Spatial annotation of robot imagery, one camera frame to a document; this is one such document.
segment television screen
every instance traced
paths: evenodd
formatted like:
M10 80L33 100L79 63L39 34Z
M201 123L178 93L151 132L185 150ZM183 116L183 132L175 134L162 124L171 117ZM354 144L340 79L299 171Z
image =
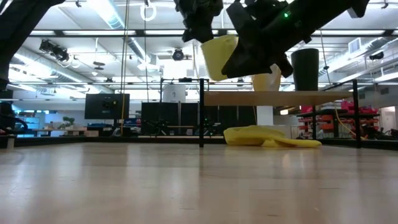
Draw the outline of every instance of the television screen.
M130 94L87 94L85 119L126 119L129 108Z

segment desk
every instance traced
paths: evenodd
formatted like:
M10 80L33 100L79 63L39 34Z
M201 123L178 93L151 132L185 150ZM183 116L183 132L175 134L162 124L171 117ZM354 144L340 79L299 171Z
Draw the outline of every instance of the desk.
M75 132L75 131L78 131L79 135L80 135L81 132L84 133L86 130L83 130L83 129L33 129L32 131L34 132L35 137L37 137L38 132L47 132L47 135L49 137L51 137L52 131L66 131L68 133L67 134L68 136L72 136L73 132Z

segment fluorescent light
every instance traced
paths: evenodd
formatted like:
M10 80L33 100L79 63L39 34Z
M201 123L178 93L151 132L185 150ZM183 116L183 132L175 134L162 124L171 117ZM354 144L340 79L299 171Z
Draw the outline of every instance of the fluorescent light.
M366 86L359 87L358 90L363 90L363 89L365 89L365 87L366 87Z
M45 99L20 99L20 100L22 100L22 101L45 101Z
M12 85L12 84L8 84L8 86L14 87L14 88L20 88L21 90L27 90L27 91L36 91L35 88L27 86L27 85Z
M184 30L145 30L146 35L182 35Z
M337 82L338 83L347 82L347 81L353 80L354 78L358 78L361 75L363 75L363 74L357 73L357 74L354 74L354 75L349 75L349 76L347 76L345 78L342 78L341 80L338 80Z
M238 32L236 32L236 30L227 30L226 33L227 34L235 34L235 35L238 34Z
M0 99L0 101L18 101L19 99Z
M383 76L375 79L374 81L383 82L383 81L391 80L393 78L398 78L398 72L394 72L394 73L390 73L390 74L387 74L387 75L383 75Z
M366 6L366 9L382 9L384 6L384 3L369 3L368 6ZM389 3L387 9L398 9L398 4Z
M288 115L289 111L288 110L281 110L280 115Z
M33 30L31 35L55 35L55 32L52 30Z
M381 35L384 30L322 30L322 35ZM320 30L316 30L313 35L320 35Z
M124 30L65 30L63 31L65 35L125 35ZM129 30L127 35L135 35L136 31Z
M398 83L378 83L378 85L398 85Z

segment yellow towel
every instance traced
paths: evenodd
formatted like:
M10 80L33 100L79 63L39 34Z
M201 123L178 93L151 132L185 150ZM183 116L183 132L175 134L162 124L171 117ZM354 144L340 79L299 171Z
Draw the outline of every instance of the yellow towel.
M287 139L283 132L262 126L228 128L224 137L229 145L262 147L318 147L316 140Z

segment security camera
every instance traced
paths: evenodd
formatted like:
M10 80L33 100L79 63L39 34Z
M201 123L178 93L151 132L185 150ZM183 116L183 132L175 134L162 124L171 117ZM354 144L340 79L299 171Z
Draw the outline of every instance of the security camera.
M175 49L172 58L175 61L183 60L184 59L184 53L182 52L182 49Z
M383 58L384 58L384 52L379 52L377 54L369 56L370 60L380 60L380 59L383 59Z

